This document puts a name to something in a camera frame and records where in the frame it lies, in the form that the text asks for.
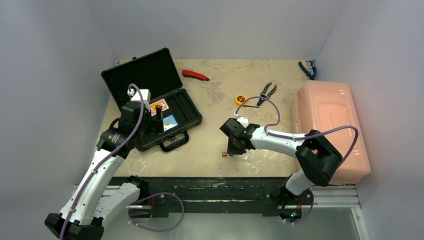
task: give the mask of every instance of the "open case lid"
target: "open case lid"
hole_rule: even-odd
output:
[[[168,48],[104,70],[101,76],[119,108],[130,100],[129,84],[149,89],[151,100],[183,86]]]

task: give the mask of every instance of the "white wall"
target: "white wall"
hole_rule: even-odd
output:
[[[84,0],[0,1],[0,239],[44,226],[87,169],[112,53]]]
[[[348,0],[87,0],[115,59],[314,59]]]
[[[316,58],[350,84],[371,174],[358,185],[372,240],[421,239],[424,1],[350,0]]]

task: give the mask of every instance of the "gray floor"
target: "gray floor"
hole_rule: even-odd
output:
[[[145,219],[144,225],[167,228],[180,217]],[[106,229],[103,240],[359,240],[350,208],[317,208],[308,219],[294,227],[283,225],[279,217],[260,214],[201,214],[184,216],[180,226],[169,232],[150,232],[128,224],[126,212]]]

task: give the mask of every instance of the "work table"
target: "work table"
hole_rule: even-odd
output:
[[[277,85],[270,99],[279,108],[281,122],[270,129],[293,132],[294,96],[308,79],[298,60],[175,59],[174,62],[182,87],[203,116],[202,123],[188,130],[186,144],[170,152],[163,152],[158,145],[144,152],[133,149],[115,177],[287,177],[296,171],[294,158],[269,150],[222,157],[222,152],[227,151],[228,138],[219,128],[234,115],[238,107],[236,95],[259,96],[264,86],[272,82],[268,91]],[[183,69],[201,73],[210,81],[183,77]],[[255,106],[257,101],[251,100],[248,105]],[[261,126],[277,121],[276,110],[268,102],[260,108],[243,107],[238,115]],[[100,132],[119,116],[119,109],[110,97]]]

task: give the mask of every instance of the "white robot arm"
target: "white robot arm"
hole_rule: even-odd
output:
[[[319,131],[311,130],[308,134],[266,131],[264,127],[248,122],[245,117],[229,118],[221,126],[220,130],[228,137],[228,153],[241,155],[246,150],[264,149],[296,158],[302,169],[289,176],[283,186],[294,196],[315,185],[328,186],[342,163],[342,155],[324,136],[297,140],[319,134]]]

